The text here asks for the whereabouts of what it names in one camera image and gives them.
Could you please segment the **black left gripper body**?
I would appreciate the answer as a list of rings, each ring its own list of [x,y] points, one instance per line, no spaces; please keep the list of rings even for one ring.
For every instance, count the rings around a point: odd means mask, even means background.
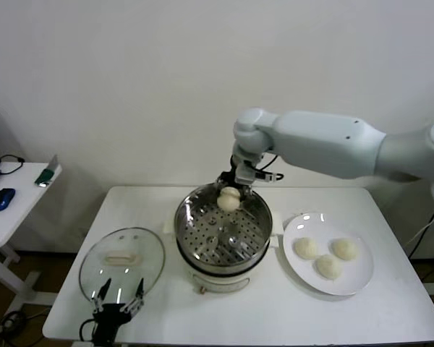
[[[93,343],[114,343],[119,328],[127,324],[132,315],[122,309],[122,304],[104,304],[93,313],[95,331]]]

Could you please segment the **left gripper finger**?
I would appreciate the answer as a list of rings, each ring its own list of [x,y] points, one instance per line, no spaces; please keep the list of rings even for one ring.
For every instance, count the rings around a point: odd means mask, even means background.
[[[94,312],[101,312],[102,311],[102,303],[104,299],[106,298],[106,294],[109,290],[109,287],[111,285],[111,278],[109,278],[99,289],[97,292],[97,295],[93,295],[91,298],[91,303],[93,306]]]
[[[138,313],[144,305],[143,296],[144,278],[141,278],[134,297],[122,307],[121,311],[124,313]]]

